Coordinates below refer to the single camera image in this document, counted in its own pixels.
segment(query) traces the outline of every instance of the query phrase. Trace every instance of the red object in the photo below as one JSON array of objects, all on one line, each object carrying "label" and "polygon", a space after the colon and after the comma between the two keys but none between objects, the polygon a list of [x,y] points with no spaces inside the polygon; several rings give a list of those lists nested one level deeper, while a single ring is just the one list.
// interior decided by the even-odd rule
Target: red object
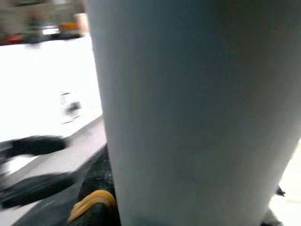
[{"label": "red object", "polygon": [[13,35],[13,36],[7,37],[5,41],[8,43],[19,43],[23,40],[24,40],[24,37],[22,35]]}]

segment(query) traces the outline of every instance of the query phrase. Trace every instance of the black cloth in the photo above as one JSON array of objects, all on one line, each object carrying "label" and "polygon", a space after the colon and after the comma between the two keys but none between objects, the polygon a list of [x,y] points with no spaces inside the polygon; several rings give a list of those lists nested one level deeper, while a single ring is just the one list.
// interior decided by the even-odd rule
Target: black cloth
[{"label": "black cloth", "polygon": [[41,155],[67,148],[67,139],[58,136],[32,136],[11,141],[12,148],[2,151],[1,155],[12,158],[22,154]]},{"label": "black cloth", "polygon": [[[91,166],[80,188],[78,201],[83,200],[95,190],[109,191],[115,198],[115,190],[108,148],[105,146],[103,154]],[[104,204],[95,204],[83,215],[68,224],[69,226],[119,226],[118,214],[110,214]]]},{"label": "black cloth", "polygon": [[73,175],[53,173],[24,179],[0,192],[0,202],[4,209],[24,206],[48,198],[74,184]]},{"label": "black cloth", "polygon": [[[79,169],[72,173],[75,183],[51,197],[40,201],[30,211],[18,219],[13,226],[64,226],[67,224],[70,211],[78,201],[79,191],[91,165],[101,157],[106,147],[102,147]],[[99,212],[97,206],[93,206],[92,212]]]}]

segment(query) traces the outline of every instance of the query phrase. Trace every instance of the gray pipe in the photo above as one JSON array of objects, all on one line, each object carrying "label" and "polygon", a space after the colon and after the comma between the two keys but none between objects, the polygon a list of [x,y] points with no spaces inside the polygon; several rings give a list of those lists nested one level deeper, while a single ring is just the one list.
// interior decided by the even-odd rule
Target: gray pipe
[{"label": "gray pipe", "polygon": [[259,225],[301,135],[300,2],[89,8],[122,225]]}]

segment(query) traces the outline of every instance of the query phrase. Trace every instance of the white cylinder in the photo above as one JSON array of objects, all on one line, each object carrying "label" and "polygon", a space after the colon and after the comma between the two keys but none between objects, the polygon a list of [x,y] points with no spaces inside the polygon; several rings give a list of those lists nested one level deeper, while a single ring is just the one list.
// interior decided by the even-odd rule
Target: white cylinder
[{"label": "white cylinder", "polygon": [[294,1],[90,0],[123,226],[256,226],[301,135]]}]

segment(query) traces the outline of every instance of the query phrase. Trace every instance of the yellow rubber band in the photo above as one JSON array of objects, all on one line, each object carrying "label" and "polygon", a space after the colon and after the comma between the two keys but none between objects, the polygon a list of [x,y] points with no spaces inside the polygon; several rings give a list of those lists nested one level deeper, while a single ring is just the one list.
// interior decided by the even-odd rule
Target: yellow rubber band
[{"label": "yellow rubber band", "polygon": [[115,211],[117,206],[116,200],[110,192],[97,190],[92,192],[90,195],[87,195],[82,201],[74,205],[68,222],[78,218],[96,203],[103,203],[109,211]]}]

